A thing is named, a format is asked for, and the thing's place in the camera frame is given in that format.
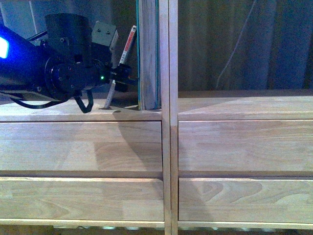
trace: gray curtain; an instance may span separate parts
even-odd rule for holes
[[[179,90],[214,90],[253,0],[179,0]],[[218,90],[313,87],[313,1],[257,0]]]

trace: drawer front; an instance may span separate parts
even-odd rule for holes
[[[163,182],[2,177],[0,218],[163,221]]]
[[[162,172],[161,123],[0,123],[0,170]]]
[[[179,169],[312,172],[313,121],[180,121]]]
[[[313,223],[313,181],[180,179],[179,220]]]

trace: wooden board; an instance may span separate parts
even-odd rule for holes
[[[157,179],[0,178],[0,218],[162,221]]]
[[[162,101],[162,157],[165,235],[172,234],[168,1],[169,0],[159,0],[159,54]]]
[[[178,234],[178,0],[169,0],[172,235]]]
[[[179,227],[197,228],[254,228],[254,229],[313,229],[313,223],[205,222],[179,221]]]
[[[1,219],[4,225],[52,225],[66,228],[92,227],[139,227],[164,228],[164,221],[122,221],[122,220],[75,220],[75,219]]]
[[[179,97],[179,120],[313,118],[312,90],[187,92]]]
[[[104,109],[107,94],[95,94],[92,111],[83,114],[75,100],[47,109],[28,109],[15,103],[0,102],[0,121],[129,121],[161,120],[161,111],[139,111],[136,93],[114,94],[110,108]]]
[[[313,181],[180,179],[179,220],[313,223]]]
[[[162,172],[161,123],[0,123],[1,171]]]
[[[313,120],[179,122],[185,172],[312,175],[312,146]]]

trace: cable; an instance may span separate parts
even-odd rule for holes
[[[54,105],[57,105],[57,104],[62,104],[64,102],[61,102],[61,101],[51,101],[47,104],[40,104],[40,105],[32,105],[32,104],[26,104],[18,99],[14,99],[14,98],[10,98],[12,101],[14,101],[15,103],[25,107],[25,108],[29,108],[29,109],[45,109],[45,108],[48,108],[48,107],[51,107],[51,106],[54,106]]]
[[[248,23],[248,20],[249,20],[250,15],[251,15],[251,13],[252,13],[252,11],[253,11],[253,8],[254,8],[254,6],[255,6],[256,1],[257,1],[257,0],[254,0],[254,1],[253,1],[253,4],[252,4],[251,9],[250,9],[250,11],[249,11],[249,14],[248,14],[248,16],[247,16],[247,18],[246,18],[246,21],[245,21],[245,23],[244,23],[244,25],[243,25],[243,27],[242,27],[242,29],[241,29],[241,31],[240,31],[240,34],[239,34],[237,43],[236,43],[236,45],[235,45],[235,48],[234,48],[233,52],[231,53],[230,58],[228,59],[228,61],[227,61],[226,65],[225,65],[225,67],[223,68],[222,72],[220,73],[220,75],[219,75],[219,77],[218,77],[218,79],[217,79],[217,81],[216,81],[216,86],[215,86],[215,89],[216,89],[216,90],[217,90],[217,88],[219,87],[219,83],[220,83],[221,76],[224,74],[224,72],[225,72],[225,70],[227,69],[227,67],[228,67],[228,65],[229,65],[229,63],[230,63],[230,61],[231,61],[231,59],[233,58],[233,56],[234,56],[234,54],[235,54],[235,52],[236,52],[236,49],[237,49],[238,44],[239,44],[239,42],[240,42],[240,40],[241,40],[241,37],[242,37],[243,32],[244,32],[244,29],[245,29],[245,27],[246,27],[246,24]]]

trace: wooden shelf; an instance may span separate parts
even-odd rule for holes
[[[161,120],[160,110],[139,111],[137,93],[115,93],[109,109],[104,109],[107,94],[95,94],[94,106],[83,114],[76,101],[71,99],[47,109],[34,110],[15,103],[0,103],[0,121],[139,121]]]
[[[179,93],[183,120],[312,119],[312,90]]]

